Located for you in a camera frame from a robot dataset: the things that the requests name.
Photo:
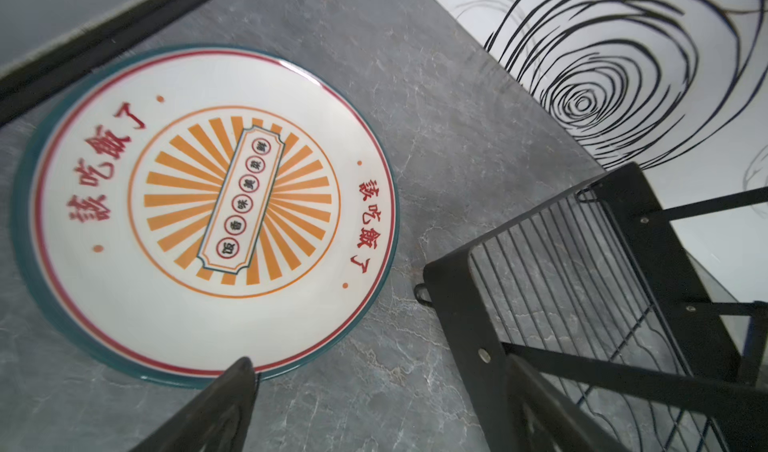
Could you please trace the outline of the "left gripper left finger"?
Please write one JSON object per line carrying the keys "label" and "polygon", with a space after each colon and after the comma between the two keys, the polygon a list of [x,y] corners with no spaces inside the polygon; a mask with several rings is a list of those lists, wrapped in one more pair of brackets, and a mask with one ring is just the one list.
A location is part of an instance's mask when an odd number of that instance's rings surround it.
{"label": "left gripper left finger", "polygon": [[240,358],[134,449],[241,451],[259,386],[251,360]]}

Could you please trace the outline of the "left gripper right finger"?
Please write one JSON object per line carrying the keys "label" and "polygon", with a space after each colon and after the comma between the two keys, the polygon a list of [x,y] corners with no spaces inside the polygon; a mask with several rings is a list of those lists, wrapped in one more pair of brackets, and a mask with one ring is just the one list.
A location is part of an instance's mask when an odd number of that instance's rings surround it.
{"label": "left gripper right finger", "polygon": [[506,359],[505,395],[516,451],[623,451],[625,447],[522,358]]}

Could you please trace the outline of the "sunburst plate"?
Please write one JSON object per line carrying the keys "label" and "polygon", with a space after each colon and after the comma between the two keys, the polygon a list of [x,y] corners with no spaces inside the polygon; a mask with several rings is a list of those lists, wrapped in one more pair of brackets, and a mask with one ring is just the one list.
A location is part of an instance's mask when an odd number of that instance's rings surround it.
{"label": "sunburst plate", "polygon": [[268,379],[329,350],[399,234],[392,168],[353,105],[229,46],[90,76],[38,126],[8,207],[46,319],[113,369],[187,388],[240,358]]}

